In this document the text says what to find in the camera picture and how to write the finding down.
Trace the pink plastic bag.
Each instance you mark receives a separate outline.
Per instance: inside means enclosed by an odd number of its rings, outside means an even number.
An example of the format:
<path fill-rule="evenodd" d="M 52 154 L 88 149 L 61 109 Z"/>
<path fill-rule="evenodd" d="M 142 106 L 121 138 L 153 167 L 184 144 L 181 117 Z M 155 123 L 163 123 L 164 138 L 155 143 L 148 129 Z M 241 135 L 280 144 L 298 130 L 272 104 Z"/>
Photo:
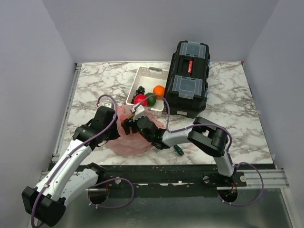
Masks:
<path fill-rule="evenodd" d="M 151 143 L 147 142 L 139 133 L 125 134 L 121 122 L 131 114 L 130 105 L 118 107 L 117 130 L 120 137 L 106 144 L 108 149 L 123 157 L 142 154 L 152 147 Z"/>

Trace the red fake fruit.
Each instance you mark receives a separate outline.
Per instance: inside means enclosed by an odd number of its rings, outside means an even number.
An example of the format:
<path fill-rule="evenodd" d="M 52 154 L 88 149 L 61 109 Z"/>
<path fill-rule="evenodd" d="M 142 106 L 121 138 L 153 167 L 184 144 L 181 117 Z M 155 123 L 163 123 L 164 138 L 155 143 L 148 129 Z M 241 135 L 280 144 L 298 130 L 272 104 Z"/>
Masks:
<path fill-rule="evenodd" d="M 133 98 L 133 104 L 135 105 L 143 101 L 142 106 L 148 106 L 148 101 L 145 98 L 144 94 L 138 94 Z"/>

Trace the green fake lime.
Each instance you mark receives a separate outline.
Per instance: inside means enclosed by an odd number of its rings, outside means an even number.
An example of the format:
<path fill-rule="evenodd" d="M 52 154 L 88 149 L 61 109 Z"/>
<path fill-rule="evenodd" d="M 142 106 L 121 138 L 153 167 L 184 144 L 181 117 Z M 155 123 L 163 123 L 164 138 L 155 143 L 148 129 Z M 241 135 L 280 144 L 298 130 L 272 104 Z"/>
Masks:
<path fill-rule="evenodd" d="M 157 98 L 156 98 L 156 96 L 153 96 L 153 93 L 147 93 L 146 95 L 145 95 L 148 99 L 147 99 L 147 106 L 148 107 L 153 107 L 155 104 L 156 104 L 156 100 L 157 100 Z"/>

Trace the orange fake fruit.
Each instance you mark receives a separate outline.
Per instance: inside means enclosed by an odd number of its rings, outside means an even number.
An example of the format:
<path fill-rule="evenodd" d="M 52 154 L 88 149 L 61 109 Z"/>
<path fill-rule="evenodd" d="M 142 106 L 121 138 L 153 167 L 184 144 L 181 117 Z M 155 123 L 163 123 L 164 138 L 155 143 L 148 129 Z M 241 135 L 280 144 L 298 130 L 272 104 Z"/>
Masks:
<path fill-rule="evenodd" d="M 164 92 L 165 92 L 165 88 L 161 85 L 157 85 L 153 89 L 153 93 L 156 94 L 156 95 L 164 96 Z"/>

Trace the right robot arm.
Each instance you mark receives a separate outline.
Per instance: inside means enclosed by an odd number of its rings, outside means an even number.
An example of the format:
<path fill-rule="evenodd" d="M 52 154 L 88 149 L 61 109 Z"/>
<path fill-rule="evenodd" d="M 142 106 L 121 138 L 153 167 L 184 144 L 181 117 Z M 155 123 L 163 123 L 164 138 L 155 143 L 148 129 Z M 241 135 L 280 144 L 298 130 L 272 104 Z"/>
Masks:
<path fill-rule="evenodd" d="M 235 168 L 228 155 L 232 144 L 231 134 L 203 117 L 196 117 L 193 124 L 177 130 L 166 130 L 156 126 L 148 117 L 126 118 L 121 123 L 126 135 L 139 133 L 147 142 L 157 149 L 168 149 L 175 145 L 193 143 L 207 155 L 213 157 L 219 177 L 219 182 L 229 186 L 235 182 Z"/>

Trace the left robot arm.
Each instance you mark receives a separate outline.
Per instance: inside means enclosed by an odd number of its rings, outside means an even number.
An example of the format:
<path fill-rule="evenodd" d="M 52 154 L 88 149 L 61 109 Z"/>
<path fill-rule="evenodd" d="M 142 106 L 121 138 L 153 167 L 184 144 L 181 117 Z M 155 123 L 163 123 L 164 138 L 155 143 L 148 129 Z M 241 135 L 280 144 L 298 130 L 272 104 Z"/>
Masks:
<path fill-rule="evenodd" d="M 101 106 L 88 123 L 76 128 L 65 153 L 35 187 L 27 186 L 22 194 L 25 211 L 31 220 L 43 225 L 55 226 L 63 217 L 68 200 L 81 190 L 93 185 L 102 187 L 105 175 L 89 169 L 84 177 L 71 180 L 80 163 L 103 141 L 119 137 L 117 108 Z"/>

